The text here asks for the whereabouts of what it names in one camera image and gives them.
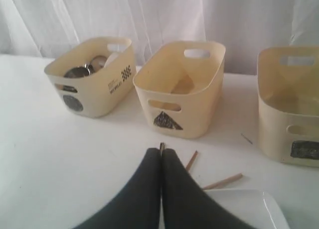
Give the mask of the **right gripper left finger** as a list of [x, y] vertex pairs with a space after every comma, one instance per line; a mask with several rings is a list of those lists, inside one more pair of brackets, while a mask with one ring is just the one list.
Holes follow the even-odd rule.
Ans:
[[133, 176], [100, 211], [77, 229], [157, 229], [160, 223], [161, 153], [149, 148]]

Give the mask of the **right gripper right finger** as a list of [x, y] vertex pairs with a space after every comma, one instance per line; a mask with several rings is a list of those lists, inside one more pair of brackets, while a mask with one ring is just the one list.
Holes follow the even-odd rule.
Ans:
[[210, 198], [187, 172], [175, 150], [163, 150], [161, 164], [166, 229], [253, 228]]

